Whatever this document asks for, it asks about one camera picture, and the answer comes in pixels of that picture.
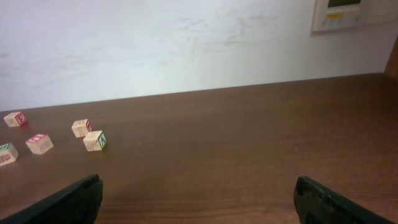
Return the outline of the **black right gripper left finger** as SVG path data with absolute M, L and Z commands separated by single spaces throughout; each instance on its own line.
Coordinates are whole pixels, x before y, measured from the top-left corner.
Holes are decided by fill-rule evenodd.
M 103 199 L 103 181 L 91 174 L 1 220 L 2 224 L 93 224 Z

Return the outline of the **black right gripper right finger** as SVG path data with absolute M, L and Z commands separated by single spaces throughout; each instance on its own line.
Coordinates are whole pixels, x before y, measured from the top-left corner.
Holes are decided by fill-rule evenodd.
M 297 179 L 294 205 L 301 224 L 394 224 L 307 176 Z

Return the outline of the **green N wooden block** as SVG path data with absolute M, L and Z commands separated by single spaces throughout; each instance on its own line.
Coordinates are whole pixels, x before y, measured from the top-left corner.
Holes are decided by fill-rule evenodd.
M 83 138 L 83 144 L 88 152 L 102 151 L 107 146 L 107 139 L 104 132 L 92 131 Z

